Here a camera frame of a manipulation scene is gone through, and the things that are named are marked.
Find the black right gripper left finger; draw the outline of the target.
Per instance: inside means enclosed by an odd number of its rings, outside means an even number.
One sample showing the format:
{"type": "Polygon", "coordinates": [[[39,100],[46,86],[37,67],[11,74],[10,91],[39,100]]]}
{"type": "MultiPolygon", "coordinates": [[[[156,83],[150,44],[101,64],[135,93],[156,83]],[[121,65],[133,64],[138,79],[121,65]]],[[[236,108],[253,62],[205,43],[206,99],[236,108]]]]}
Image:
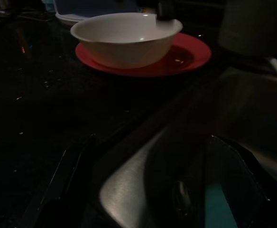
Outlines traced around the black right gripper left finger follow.
{"type": "Polygon", "coordinates": [[[50,173],[38,186],[19,223],[21,228],[33,228],[49,203],[60,202],[67,193],[72,177],[84,151],[96,144],[96,135],[89,134],[71,142],[60,155],[50,173]]]}

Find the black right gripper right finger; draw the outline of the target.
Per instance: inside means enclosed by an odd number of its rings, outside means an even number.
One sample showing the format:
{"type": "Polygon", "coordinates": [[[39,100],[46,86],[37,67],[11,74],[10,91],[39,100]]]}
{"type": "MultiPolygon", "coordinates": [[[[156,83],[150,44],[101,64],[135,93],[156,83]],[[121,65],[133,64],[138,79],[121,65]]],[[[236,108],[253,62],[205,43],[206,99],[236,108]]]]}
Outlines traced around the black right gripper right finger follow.
{"type": "Polygon", "coordinates": [[[277,181],[249,150],[217,136],[206,148],[206,227],[277,228],[277,181]]]}

